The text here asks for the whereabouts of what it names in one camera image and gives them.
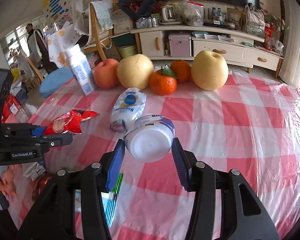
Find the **red and white tablecloth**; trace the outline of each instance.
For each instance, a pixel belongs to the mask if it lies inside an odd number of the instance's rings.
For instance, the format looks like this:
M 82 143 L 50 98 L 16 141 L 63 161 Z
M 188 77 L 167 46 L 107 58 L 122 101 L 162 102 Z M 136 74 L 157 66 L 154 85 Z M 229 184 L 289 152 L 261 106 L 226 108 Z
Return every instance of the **red and white tablecloth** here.
M 109 129 L 110 111 L 124 91 L 95 90 L 84 96 L 76 80 L 60 87 L 31 118 L 47 126 L 71 109 L 100 113 L 82 123 L 82 135 L 69 146 L 45 155 L 47 168 L 80 170 L 113 150 L 122 134 Z M 261 199 L 283 237 L 300 216 L 300 92 L 276 81 L 230 72 L 226 84 L 205 91 L 193 82 L 178 84 L 169 96 L 149 88 L 144 114 L 172 119 L 184 149 L 212 168 L 240 170 Z M 182 240 L 188 227 L 194 194 L 181 187 L 171 153 L 154 163 L 141 163 L 126 151 L 123 182 L 114 222 L 113 239 Z M 20 227 L 32 206 L 33 184 L 15 174 L 17 196 L 10 214 Z M 220 231 L 220 195 L 217 195 L 214 236 Z M 77 219 L 77 236 L 82 237 Z

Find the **green leaf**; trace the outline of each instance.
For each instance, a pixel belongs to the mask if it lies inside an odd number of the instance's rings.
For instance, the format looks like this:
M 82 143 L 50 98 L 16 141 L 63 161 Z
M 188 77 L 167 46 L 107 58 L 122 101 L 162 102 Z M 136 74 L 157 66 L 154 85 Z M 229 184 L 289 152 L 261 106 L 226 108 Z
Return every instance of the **green leaf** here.
M 161 74 L 162 75 L 165 75 L 165 76 L 168 76 L 168 77 L 173 77 L 175 79 L 178 79 L 176 74 L 172 71 L 172 69 L 169 67 L 168 64 L 164 65 L 161 67 Z

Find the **orange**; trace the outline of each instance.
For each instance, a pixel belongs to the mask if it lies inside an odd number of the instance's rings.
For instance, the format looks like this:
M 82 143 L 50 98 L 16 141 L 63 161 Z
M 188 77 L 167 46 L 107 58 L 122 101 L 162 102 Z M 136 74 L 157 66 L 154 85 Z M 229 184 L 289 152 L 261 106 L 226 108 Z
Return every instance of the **orange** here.
M 157 95 L 170 95 L 177 89 L 177 80 L 173 77 L 165 76 L 162 69 L 154 72 L 150 77 L 150 89 Z
M 187 82 L 191 79 L 191 66 L 182 59 L 171 63 L 170 68 L 176 74 L 179 82 Z

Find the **cabinet handle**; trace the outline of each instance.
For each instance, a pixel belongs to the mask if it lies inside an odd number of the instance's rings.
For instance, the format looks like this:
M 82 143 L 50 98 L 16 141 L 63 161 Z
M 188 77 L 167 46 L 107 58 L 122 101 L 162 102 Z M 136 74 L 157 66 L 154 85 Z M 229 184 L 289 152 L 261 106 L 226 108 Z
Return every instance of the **cabinet handle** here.
M 218 49 L 214 49 L 213 52 L 219 53 L 219 54 L 226 54 L 227 53 L 226 50 L 218 50 Z
M 160 38 L 158 37 L 155 38 L 155 48 L 160 50 Z
M 266 58 L 258 57 L 258 60 L 261 61 L 261 62 L 267 62 L 267 59 L 266 59 Z

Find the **blue stool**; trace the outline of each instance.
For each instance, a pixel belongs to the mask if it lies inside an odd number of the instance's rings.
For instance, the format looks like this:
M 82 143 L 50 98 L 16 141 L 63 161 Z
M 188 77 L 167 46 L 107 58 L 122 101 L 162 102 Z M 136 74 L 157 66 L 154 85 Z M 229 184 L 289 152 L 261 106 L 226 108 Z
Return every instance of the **blue stool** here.
M 62 67 L 51 72 L 41 83 L 39 92 L 43 98 L 51 96 L 61 85 L 73 78 L 69 67 Z

